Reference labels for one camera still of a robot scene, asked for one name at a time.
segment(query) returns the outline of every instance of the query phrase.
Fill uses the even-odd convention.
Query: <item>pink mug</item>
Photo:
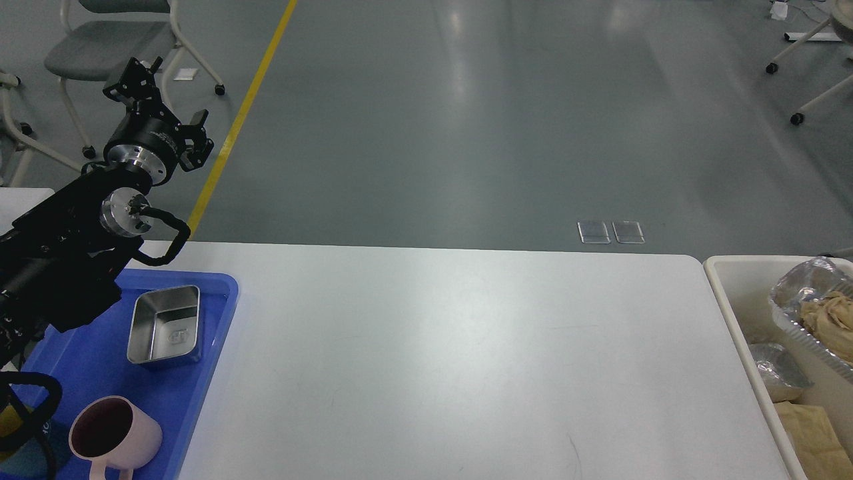
[[[89,480],[105,480],[107,467],[121,470],[119,480],[131,480],[133,470],[151,461],[162,442],[160,425],[116,395],[90,403],[68,434],[71,451],[92,462]]]

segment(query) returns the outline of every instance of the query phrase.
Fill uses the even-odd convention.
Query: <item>blue tray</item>
[[[116,283],[122,289],[121,301],[90,325],[65,333],[50,327],[27,359],[24,370],[47,373],[60,381],[62,401],[53,418],[66,426],[71,426],[77,414],[98,398],[122,395],[130,399],[163,429],[159,452],[150,463],[133,472],[134,480],[172,480],[181,470],[234,316],[237,282],[223,273],[127,269]],[[156,372],[131,364],[126,357],[127,339],[137,297],[150,290],[188,284],[198,286],[201,292],[201,360]],[[36,387],[16,390],[29,405],[44,398],[44,391]],[[72,455],[56,477],[88,478],[90,465]]]

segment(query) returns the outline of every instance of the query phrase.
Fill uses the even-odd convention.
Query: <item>gray floor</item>
[[[40,67],[61,32],[35,19],[54,21],[55,3],[33,4],[0,0],[0,31],[16,42],[0,66],[33,78],[17,116],[73,155],[78,142]],[[212,111],[217,144],[285,4],[183,4],[184,30],[229,95],[216,98],[200,73],[173,98],[180,115]],[[807,44],[768,76],[782,33],[815,24],[794,9],[793,23],[769,20],[768,9],[302,0],[195,239],[700,259],[850,246],[853,92],[799,128],[788,123],[853,73],[850,47]],[[102,144],[121,108],[99,85],[75,87],[92,99],[84,108]],[[152,200],[186,218],[205,176],[182,175]],[[72,178],[45,162],[29,181]],[[577,220],[637,220],[647,243],[584,245]]]

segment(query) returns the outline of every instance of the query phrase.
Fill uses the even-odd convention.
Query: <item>white storage bin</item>
[[[747,345],[755,342],[781,343],[794,356],[797,364],[815,386],[805,391],[796,402],[820,405],[827,410],[838,439],[853,458],[853,384],[841,378],[818,357],[790,339],[773,322],[768,295],[770,289],[797,264],[809,257],[773,255],[714,256],[705,261],[705,274],[711,282],[722,316],[732,334],[734,345],[746,374],[755,390],[758,403],[773,433],[791,478],[806,480],[791,442],[779,417]],[[853,275],[853,263],[833,259],[838,268]]]

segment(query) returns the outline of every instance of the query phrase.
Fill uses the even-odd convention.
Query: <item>chair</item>
[[[770,61],[770,64],[768,64],[764,71],[770,74],[779,71],[778,61],[780,61],[783,57],[794,51],[804,42],[808,41],[809,38],[814,37],[827,25],[832,25],[833,30],[839,38],[844,40],[847,44],[853,45],[853,0],[833,0],[833,9],[832,13],[829,15],[829,18],[821,22],[811,32],[808,32],[803,35],[792,45],[788,46],[786,49],[780,52],[779,55],[773,57],[773,59]],[[791,115],[791,123],[793,123],[794,125],[802,124],[805,121],[805,114],[809,110],[811,110],[816,104],[827,100],[833,95],[836,95],[848,85],[853,85],[853,75],[847,77],[846,79],[836,84],[834,87],[821,93],[819,96],[815,97],[810,102],[807,102],[805,105],[798,108],[796,113]]]
[[[77,110],[68,96],[66,80],[92,82],[106,81],[117,67],[125,65],[133,56],[140,61],[152,63],[158,56],[166,58],[172,49],[177,52],[166,67],[163,78],[169,79],[184,50],[188,50],[195,60],[216,81],[214,91],[225,95],[222,78],[213,71],[198,50],[183,36],[177,24],[178,0],[78,0],[84,8],[96,14],[124,12],[152,12],[169,14],[169,21],[123,21],[96,20],[84,23],[72,29],[68,23],[68,10],[71,0],[62,0],[60,20],[67,36],[50,51],[44,59],[44,66],[59,77],[59,89],[62,101],[80,138],[83,139],[83,155],[95,158],[95,148],[83,128]],[[160,83],[160,94],[166,107],[171,101],[166,92],[166,81]]]
[[[5,142],[8,144],[7,150],[23,150],[9,186],[20,186],[26,170],[30,166],[34,150],[47,155],[75,172],[79,172],[80,165],[68,160],[63,154],[51,149],[47,145],[29,138],[29,135],[32,135],[32,128],[28,124],[12,120],[12,95],[10,91],[18,87],[20,87],[20,79],[18,77],[0,70],[0,114],[3,116],[3,123],[0,124],[0,136],[3,138],[0,138],[0,140],[7,140]],[[5,158],[9,158],[10,156],[11,153],[7,153]],[[1,160],[4,160],[2,151],[0,151],[0,167],[3,166]],[[5,180],[0,178],[0,185],[4,184],[6,184]]]

